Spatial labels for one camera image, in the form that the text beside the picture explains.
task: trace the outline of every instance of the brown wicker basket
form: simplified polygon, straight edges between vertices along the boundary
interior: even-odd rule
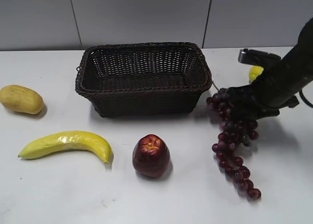
[[[192,43],[95,46],[77,70],[76,92],[102,117],[191,112],[212,85]]]

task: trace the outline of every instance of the wall seam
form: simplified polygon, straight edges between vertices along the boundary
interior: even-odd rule
[[[77,33],[78,33],[80,48],[83,49],[83,43],[82,43],[82,39],[80,37],[80,33],[79,33],[78,25],[77,25],[77,19],[76,19],[75,10],[74,10],[74,6],[73,6],[73,1],[72,0],[70,0],[70,4],[71,4],[73,15],[74,15],[74,20],[75,20],[75,24],[76,24]]]
[[[212,0],[210,0],[209,8],[208,8],[208,11],[207,11],[207,17],[206,17],[206,23],[205,23],[204,35],[203,35],[203,41],[202,41],[202,49],[204,48],[204,43],[205,43],[205,37],[206,37],[207,26],[208,26],[208,23],[209,23],[209,17],[210,17],[211,6],[212,6]]]

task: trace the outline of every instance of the apple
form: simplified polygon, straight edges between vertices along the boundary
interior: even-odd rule
[[[159,178],[167,169],[170,152],[165,142],[154,134],[143,137],[133,151],[133,166],[141,175]]]

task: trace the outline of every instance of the table surface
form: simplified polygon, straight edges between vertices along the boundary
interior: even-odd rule
[[[290,47],[258,48],[284,56]],[[204,49],[218,87],[248,83],[249,65],[239,49]],[[1,86],[19,84],[39,92],[47,105],[36,117],[0,107],[1,224],[294,224],[310,222],[313,206],[313,111],[302,102],[280,116],[259,121],[260,138],[245,151],[251,180],[262,200],[247,202],[225,179],[211,152],[218,124],[204,93],[191,114],[101,118],[74,89],[83,51],[0,52]],[[304,93],[313,99],[313,87]],[[92,153],[59,153],[36,160],[17,157],[29,142],[49,134],[90,131],[114,151],[112,168]],[[167,143],[171,174],[160,180],[136,175],[132,151],[146,134]]]

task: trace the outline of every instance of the yellow banana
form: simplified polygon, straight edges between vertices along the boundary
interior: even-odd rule
[[[252,83],[263,72],[263,67],[253,66],[249,73],[249,83]]]
[[[99,135],[85,131],[67,131],[39,138],[26,145],[19,157],[36,159],[70,149],[91,151],[104,163],[111,162],[112,149],[109,143]]]

